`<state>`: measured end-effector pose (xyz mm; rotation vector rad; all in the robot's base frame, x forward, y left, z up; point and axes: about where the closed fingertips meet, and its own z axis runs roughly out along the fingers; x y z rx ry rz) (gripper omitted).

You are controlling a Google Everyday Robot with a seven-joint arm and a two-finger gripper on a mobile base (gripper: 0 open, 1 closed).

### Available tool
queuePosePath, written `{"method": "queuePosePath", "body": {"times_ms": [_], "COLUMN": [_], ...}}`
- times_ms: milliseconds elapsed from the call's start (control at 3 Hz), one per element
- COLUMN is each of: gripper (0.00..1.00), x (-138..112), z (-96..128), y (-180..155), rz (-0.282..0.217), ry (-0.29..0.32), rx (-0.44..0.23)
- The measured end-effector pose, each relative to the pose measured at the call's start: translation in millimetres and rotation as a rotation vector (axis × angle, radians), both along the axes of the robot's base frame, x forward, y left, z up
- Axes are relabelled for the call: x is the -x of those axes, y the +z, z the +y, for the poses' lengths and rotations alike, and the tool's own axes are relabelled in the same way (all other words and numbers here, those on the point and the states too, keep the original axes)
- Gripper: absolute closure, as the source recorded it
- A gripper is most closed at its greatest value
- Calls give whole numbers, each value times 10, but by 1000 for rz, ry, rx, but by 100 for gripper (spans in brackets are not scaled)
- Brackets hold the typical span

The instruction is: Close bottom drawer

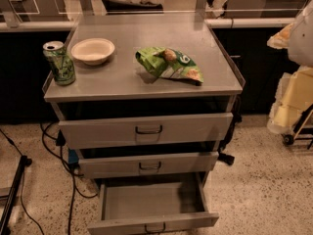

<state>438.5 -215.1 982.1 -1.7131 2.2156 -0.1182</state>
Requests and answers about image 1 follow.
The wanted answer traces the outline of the white and yellow gripper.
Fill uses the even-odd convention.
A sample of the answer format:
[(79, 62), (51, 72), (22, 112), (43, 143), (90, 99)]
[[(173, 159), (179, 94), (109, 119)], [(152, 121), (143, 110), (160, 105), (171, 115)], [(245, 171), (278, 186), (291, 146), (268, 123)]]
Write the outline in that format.
[(272, 105), (267, 128), (275, 134), (285, 134), (313, 104), (313, 69), (300, 66), (293, 74), (281, 77)]

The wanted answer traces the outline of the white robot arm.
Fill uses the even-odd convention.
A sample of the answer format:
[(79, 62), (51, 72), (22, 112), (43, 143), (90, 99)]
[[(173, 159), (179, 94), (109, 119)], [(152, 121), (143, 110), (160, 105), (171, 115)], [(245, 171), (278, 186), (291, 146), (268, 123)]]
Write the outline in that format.
[(285, 72), (281, 77), (267, 122), (271, 132), (285, 134), (313, 104), (313, 1), (293, 23), (271, 36), (267, 45), (287, 49), (289, 59), (299, 64), (293, 74)]

